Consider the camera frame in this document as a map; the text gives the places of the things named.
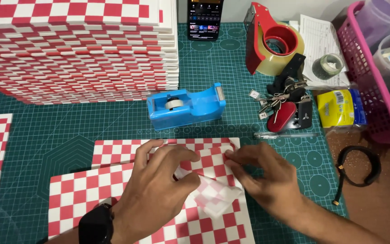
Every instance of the blue tape dispenser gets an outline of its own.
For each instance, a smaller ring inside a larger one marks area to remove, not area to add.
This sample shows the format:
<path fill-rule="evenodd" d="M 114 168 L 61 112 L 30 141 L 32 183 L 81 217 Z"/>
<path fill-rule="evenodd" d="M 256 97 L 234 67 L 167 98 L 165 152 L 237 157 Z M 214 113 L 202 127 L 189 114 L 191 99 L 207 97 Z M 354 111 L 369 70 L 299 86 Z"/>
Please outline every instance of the blue tape dispenser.
<path fill-rule="evenodd" d="M 190 93 L 182 89 L 147 98 L 149 118 L 157 131 L 220 119 L 225 105 L 219 82 L 205 91 Z"/>

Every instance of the black smartwatch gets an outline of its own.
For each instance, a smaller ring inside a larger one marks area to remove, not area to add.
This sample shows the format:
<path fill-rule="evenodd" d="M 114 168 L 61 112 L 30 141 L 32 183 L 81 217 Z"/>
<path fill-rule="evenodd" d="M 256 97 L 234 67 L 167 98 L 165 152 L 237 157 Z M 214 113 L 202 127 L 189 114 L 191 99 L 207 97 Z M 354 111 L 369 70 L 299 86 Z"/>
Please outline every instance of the black smartwatch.
<path fill-rule="evenodd" d="M 110 244 L 114 226 L 111 205 L 104 203 L 86 213 L 79 221 L 79 244 Z"/>

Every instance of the yellow package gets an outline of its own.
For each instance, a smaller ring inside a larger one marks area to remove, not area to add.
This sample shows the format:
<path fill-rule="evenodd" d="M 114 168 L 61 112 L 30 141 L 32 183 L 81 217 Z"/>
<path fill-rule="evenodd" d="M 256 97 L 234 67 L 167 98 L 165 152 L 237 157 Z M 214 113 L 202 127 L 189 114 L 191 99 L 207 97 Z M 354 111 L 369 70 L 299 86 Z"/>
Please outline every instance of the yellow package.
<path fill-rule="evenodd" d="M 366 125 L 367 118 L 355 89 L 331 91 L 317 96 L 318 112 L 324 128 L 342 125 Z"/>

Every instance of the stack of checkered sheets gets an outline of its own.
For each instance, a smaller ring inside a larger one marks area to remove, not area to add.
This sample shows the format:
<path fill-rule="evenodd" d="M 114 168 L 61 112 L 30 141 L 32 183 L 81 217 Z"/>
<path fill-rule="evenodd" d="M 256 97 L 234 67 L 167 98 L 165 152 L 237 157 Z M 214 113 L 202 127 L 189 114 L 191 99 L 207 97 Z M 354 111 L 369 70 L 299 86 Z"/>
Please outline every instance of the stack of checkered sheets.
<path fill-rule="evenodd" d="M 30 104 L 176 90 L 176 0 L 0 0 L 0 92 Z"/>

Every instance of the red key fob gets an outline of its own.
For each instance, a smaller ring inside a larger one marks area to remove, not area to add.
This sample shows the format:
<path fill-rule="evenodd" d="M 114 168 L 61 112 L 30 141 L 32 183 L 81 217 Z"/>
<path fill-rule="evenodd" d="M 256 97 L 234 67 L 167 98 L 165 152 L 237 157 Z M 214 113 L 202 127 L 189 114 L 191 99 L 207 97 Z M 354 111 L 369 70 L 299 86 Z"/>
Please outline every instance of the red key fob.
<path fill-rule="evenodd" d="M 276 123 L 274 123 L 275 114 L 270 116 L 269 120 L 267 121 L 267 129 L 270 132 L 279 132 L 282 130 L 282 128 L 284 128 L 288 121 L 295 115 L 296 104 L 293 102 L 285 102 L 281 105 L 281 109 L 276 113 L 278 113 L 276 117 Z"/>

